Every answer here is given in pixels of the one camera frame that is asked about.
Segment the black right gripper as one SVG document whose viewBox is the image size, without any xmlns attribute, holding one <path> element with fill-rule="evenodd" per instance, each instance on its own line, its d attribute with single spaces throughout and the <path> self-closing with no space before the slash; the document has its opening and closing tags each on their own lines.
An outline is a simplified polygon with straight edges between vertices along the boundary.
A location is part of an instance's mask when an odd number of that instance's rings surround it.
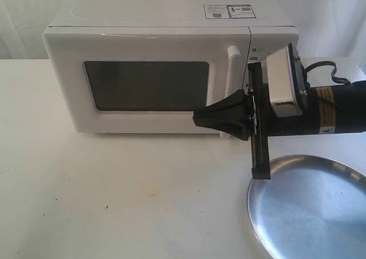
<svg viewBox="0 0 366 259">
<path fill-rule="evenodd" d="M 252 177 L 254 180 L 271 179 L 270 159 L 268 148 L 268 127 L 266 118 L 268 114 L 266 94 L 268 88 L 265 87 L 262 80 L 261 63 L 250 63 L 249 89 L 250 97 L 250 144 L 252 153 Z M 217 130 L 226 133 L 232 137 L 247 141 L 249 139 L 248 125 L 246 119 L 217 118 L 214 113 L 221 110 L 229 110 L 235 106 L 246 104 L 248 96 L 243 90 L 237 90 L 230 96 L 214 104 L 198 109 L 193 114 L 194 124 L 198 127 Z"/>
</svg>

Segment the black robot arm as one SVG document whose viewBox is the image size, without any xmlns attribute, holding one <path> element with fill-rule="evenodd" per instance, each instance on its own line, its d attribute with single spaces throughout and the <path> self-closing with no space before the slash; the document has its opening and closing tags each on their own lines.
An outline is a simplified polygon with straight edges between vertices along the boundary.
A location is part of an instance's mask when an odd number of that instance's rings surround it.
<svg viewBox="0 0 366 259">
<path fill-rule="evenodd" d="M 253 179 L 270 179 L 268 137 L 365 131 L 365 81 L 351 83 L 336 78 L 335 86 L 308 86 L 305 112 L 278 117 L 270 105 L 261 64 L 251 63 L 248 70 L 247 93 L 238 90 L 220 102 L 194 111 L 193 121 L 196 126 L 250 141 Z"/>
</svg>

